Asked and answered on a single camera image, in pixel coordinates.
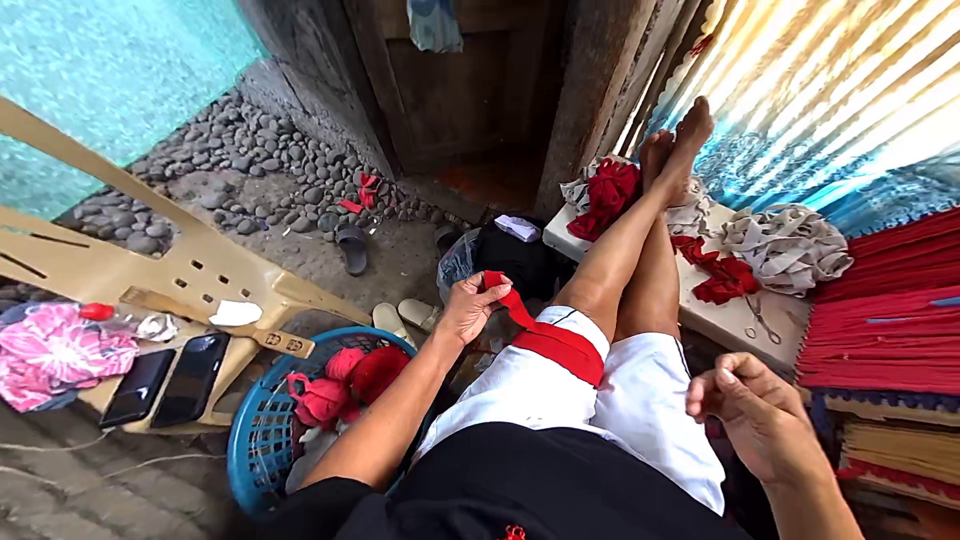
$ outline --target black shirt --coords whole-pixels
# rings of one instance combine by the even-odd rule
[[[428,452],[390,497],[325,479],[286,499],[276,540],[749,538],[653,467],[584,430],[488,423]]]

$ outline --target bare foot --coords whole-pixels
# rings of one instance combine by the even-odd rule
[[[640,145],[640,173],[643,175],[643,192],[650,190],[667,158],[673,152],[673,133],[660,130],[646,138]]]
[[[707,98],[700,96],[677,125],[677,138],[673,144],[673,151],[660,175],[653,182],[654,185],[663,184],[663,188],[669,194],[669,204],[677,204],[683,200],[687,178],[693,169],[693,160],[712,134],[713,118],[710,116],[710,105],[707,103]]]

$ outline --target black slipper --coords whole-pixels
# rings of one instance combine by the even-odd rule
[[[337,228],[337,247],[344,254],[347,273],[353,277],[362,276],[367,271],[367,240],[363,229],[356,225],[342,225]]]
[[[450,251],[450,248],[453,247],[453,244],[457,243],[457,240],[463,236],[463,232],[457,229],[452,225],[443,225],[439,227],[434,233],[434,240],[437,241],[437,252],[440,257],[446,255],[446,252]]]

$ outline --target wooden door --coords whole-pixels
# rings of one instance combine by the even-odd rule
[[[549,125],[541,128],[552,124],[556,95],[544,104],[538,93],[544,74],[559,72],[551,47],[559,43],[564,2],[458,0],[461,53],[418,50],[405,0],[344,4],[405,174],[548,136]]]

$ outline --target fingernail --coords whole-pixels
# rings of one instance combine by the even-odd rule
[[[736,377],[733,376],[733,373],[725,367],[720,368],[720,379],[723,379],[724,382],[728,384],[733,384],[736,382]]]

